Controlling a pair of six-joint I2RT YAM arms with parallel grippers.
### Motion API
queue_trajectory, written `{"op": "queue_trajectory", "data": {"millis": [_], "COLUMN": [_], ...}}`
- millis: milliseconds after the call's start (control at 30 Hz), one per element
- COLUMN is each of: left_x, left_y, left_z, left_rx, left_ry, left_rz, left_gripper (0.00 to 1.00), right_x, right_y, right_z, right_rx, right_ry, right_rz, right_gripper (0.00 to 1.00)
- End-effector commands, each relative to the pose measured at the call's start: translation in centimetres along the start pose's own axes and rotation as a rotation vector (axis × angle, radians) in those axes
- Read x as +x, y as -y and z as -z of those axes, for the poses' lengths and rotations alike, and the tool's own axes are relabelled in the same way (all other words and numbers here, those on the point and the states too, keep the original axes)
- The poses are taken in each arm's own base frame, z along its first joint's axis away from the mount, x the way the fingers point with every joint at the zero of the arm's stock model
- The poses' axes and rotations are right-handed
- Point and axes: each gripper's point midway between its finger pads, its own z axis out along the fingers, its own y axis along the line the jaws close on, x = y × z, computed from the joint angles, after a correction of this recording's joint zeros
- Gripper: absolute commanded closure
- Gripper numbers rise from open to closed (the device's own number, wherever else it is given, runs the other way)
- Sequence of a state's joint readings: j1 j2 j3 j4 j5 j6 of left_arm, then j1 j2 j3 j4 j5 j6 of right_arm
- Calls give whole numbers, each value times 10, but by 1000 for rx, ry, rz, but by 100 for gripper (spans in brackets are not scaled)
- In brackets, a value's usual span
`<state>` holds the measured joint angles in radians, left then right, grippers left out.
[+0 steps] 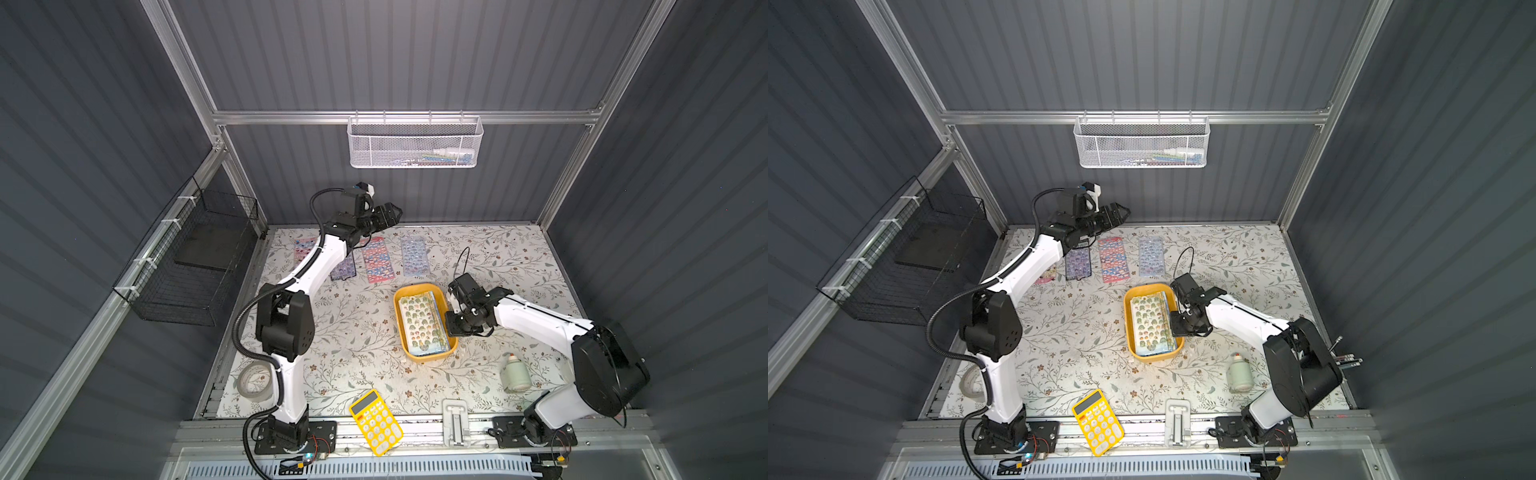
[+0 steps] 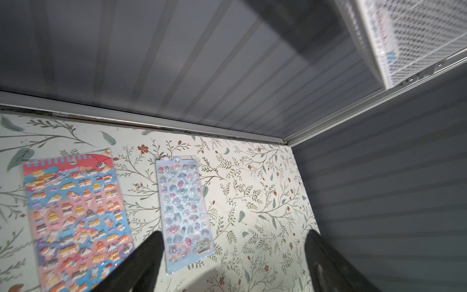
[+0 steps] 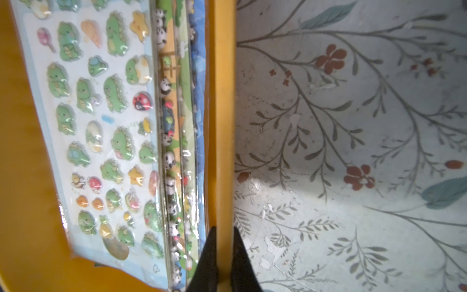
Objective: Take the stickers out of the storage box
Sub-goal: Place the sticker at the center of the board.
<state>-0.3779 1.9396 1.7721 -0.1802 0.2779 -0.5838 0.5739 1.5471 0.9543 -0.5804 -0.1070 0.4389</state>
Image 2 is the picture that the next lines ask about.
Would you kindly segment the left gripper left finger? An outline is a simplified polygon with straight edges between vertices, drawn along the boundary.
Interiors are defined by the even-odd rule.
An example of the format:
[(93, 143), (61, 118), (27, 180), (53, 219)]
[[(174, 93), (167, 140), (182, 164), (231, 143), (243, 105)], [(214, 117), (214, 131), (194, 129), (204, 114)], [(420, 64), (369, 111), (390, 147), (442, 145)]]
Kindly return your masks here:
[(92, 290), (94, 292), (153, 292), (163, 254), (163, 234), (156, 231)]

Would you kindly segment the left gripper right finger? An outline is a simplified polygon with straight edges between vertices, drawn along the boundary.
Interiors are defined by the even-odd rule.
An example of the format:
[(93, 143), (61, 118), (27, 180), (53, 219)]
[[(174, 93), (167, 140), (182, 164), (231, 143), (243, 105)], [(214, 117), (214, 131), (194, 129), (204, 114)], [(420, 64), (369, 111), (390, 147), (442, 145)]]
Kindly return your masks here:
[(313, 229), (306, 235), (305, 256), (316, 292), (379, 291), (379, 288)]

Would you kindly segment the pale blue jewel sticker sheet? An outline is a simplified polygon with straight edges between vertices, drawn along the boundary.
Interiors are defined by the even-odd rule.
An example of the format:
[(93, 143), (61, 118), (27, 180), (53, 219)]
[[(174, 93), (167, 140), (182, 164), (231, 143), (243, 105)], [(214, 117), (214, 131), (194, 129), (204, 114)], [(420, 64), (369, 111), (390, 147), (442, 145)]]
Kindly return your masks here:
[(215, 252), (198, 163), (163, 157), (156, 162), (167, 273)]

